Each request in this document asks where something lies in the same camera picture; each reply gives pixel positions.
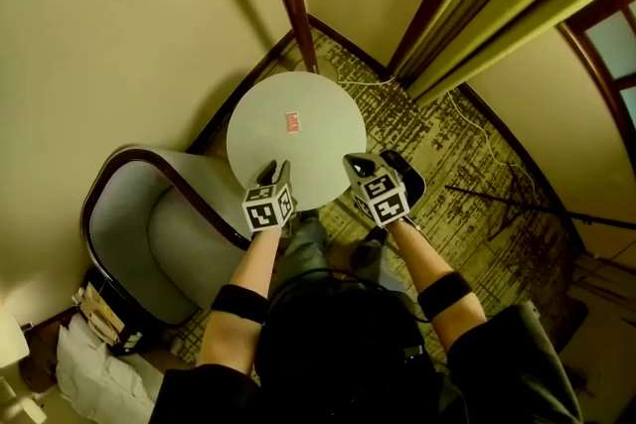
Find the wooden-framed grid window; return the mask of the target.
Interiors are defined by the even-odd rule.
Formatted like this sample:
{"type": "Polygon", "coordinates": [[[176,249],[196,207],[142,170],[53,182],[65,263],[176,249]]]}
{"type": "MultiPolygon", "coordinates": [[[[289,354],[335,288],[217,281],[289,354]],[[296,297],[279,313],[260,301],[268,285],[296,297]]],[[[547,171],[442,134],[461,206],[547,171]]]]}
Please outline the wooden-framed grid window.
{"type": "Polygon", "coordinates": [[[595,0],[558,26],[636,158],[636,0],[595,0]]]}

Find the black light stand tripod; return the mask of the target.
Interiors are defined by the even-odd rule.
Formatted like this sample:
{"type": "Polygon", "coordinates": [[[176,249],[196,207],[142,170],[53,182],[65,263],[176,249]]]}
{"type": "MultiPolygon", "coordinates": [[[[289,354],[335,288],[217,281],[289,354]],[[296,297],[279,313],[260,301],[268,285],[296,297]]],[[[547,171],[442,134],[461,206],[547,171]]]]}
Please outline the black light stand tripod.
{"type": "Polygon", "coordinates": [[[527,201],[497,197],[492,194],[471,191],[468,189],[460,188],[455,185],[445,185],[444,188],[447,191],[461,193],[461,194],[469,195],[474,198],[487,200],[491,202],[497,202],[500,204],[504,204],[506,206],[516,207],[522,211],[541,212],[544,214],[554,215],[556,217],[559,217],[560,219],[579,220],[586,225],[600,224],[604,226],[610,226],[610,227],[615,227],[615,228],[620,228],[620,229],[636,232],[636,222],[606,218],[606,217],[601,217],[601,216],[582,213],[582,212],[571,212],[564,208],[549,207],[549,206],[534,204],[527,201]]]}

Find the person's legs in jeans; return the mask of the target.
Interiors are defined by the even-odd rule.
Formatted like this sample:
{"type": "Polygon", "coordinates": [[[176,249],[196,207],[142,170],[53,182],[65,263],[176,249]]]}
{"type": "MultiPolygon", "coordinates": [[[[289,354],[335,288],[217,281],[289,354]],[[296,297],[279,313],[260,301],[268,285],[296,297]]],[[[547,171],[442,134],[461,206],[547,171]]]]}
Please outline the person's legs in jeans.
{"type": "MultiPolygon", "coordinates": [[[[372,228],[354,247],[348,271],[392,292],[406,293],[405,285],[388,267],[384,250],[387,239],[388,232],[385,229],[377,226],[372,228]]],[[[312,278],[327,276],[328,268],[327,230],[317,211],[303,212],[298,227],[277,263],[271,290],[308,271],[312,271],[312,278]]]]}

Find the person's right forearm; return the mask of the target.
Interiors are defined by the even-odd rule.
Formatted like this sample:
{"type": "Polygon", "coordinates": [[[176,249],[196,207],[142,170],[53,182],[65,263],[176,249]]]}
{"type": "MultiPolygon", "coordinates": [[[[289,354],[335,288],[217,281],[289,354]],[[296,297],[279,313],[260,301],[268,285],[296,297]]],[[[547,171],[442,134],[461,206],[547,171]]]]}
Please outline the person's right forearm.
{"type": "MultiPolygon", "coordinates": [[[[428,240],[411,224],[397,220],[388,225],[399,256],[404,261],[416,288],[417,295],[447,274],[452,267],[437,253],[428,240]]],[[[429,318],[446,353],[452,345],[470,330],[484,324],[487,319],[479,299],[470,292],[435,317],[429,318]]]]}

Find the brown paper bag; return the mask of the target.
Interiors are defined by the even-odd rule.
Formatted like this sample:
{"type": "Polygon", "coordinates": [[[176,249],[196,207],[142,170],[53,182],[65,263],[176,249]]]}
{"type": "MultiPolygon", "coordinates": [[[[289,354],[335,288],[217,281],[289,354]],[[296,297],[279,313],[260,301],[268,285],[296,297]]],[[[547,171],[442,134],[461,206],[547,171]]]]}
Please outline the brown paper bag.
{"type": "Polygon", "coordinates": [[[88,328],[109,347],[126,353],[137,347],[142,333],[126,326],[91,283],[80,287],[74,299],[88,328]]]}

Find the person's black top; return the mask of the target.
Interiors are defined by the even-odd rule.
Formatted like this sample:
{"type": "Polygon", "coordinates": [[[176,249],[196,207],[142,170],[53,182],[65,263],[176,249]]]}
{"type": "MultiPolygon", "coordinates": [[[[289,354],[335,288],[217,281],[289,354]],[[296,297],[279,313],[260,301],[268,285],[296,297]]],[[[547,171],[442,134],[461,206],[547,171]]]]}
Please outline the person's black top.
{"type": "Polygon", "coordinates": [[[272,309],[255,375],[170,370],[149,424],[582,424],[527,304],[460,337],[437,371],[414,321],[364,292],[272,309]]]}

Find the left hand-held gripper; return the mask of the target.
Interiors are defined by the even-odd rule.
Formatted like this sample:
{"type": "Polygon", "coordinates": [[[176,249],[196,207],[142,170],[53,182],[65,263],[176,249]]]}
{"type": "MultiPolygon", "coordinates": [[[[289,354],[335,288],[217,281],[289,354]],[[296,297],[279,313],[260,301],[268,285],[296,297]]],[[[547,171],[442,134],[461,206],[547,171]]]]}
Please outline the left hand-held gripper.
{"type": "Polygon", "coordinates": [[[277,162],[271,160],[259,167],[245,185],[242,210],[251,232],[283,228],[295,212],[290,190],[291,164],[285,160],[276,174],[277,162]]]}

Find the white bedding pile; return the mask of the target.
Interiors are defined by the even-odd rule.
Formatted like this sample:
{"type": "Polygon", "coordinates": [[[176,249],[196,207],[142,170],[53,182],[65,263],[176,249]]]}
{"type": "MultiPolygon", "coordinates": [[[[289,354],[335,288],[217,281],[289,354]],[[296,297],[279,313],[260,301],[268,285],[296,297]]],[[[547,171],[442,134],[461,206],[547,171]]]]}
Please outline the white bedding pile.
{"type": "Polygon", "coordinates": [[[111,354],[79,314],[59,328],[56,377],[73,409],[97,424],[148,424],[163,381],[141,355],[111,354]]]}

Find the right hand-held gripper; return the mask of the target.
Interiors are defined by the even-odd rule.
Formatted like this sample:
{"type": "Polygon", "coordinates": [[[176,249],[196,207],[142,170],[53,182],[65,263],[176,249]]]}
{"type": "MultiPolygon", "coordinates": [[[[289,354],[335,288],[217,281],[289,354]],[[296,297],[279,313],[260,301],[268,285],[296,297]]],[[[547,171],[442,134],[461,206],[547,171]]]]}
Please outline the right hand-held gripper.
{"type": "Polygon", "coordinates": [[[410,212],[404,183],[380,155],[346,154],[343,166],[356,204],[376,226],[384,227],[410,212]]]}

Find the black waste bin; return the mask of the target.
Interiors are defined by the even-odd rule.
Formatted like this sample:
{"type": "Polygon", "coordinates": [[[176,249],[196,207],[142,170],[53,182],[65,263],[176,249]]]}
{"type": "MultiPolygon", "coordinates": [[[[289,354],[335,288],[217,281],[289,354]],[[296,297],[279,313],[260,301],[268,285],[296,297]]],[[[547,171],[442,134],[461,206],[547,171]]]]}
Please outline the black waste bin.
{"type": "Polygon", "coordinates": [[[404,185],[406,202],[412,209],[426,192],[424,177],[395,150],[385,150],[380,157],[399,175],[404,185]]]}

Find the person's left forearm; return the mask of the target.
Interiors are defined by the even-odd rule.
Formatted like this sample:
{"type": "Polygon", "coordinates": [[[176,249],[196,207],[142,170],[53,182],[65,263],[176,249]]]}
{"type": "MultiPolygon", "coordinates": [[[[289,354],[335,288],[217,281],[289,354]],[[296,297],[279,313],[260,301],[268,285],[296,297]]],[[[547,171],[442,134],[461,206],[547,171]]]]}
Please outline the person's left forearm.
{"type": "MultiPolygon", "coordinates": [[[[259,232],[230,283],[266,297],[280,237],[280,228],[259,232]]],[[[261,328],[257,322],[224,311],[212,311],[197,365],[218,364],[250,375],[261,328]]]]}

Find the round white side table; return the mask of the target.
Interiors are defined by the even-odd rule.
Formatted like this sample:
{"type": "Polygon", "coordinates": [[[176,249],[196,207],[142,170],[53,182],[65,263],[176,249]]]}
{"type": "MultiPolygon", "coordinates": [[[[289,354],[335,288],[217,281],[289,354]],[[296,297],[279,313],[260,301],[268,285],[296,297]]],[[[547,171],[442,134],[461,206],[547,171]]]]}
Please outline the round white side table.
{"type": "Polygon", "coordinates": [[[329,78],[305,71],[274,74],[254,85],[235,107],[227,131],[230,166],[245,186],[271,160],[291,164],[297,208],[319,209],[350,186],[342,160],[367,150],[367,130],[352,96],[329,78]],[[296,111],[301,132],[286,132],[296,111]]]}

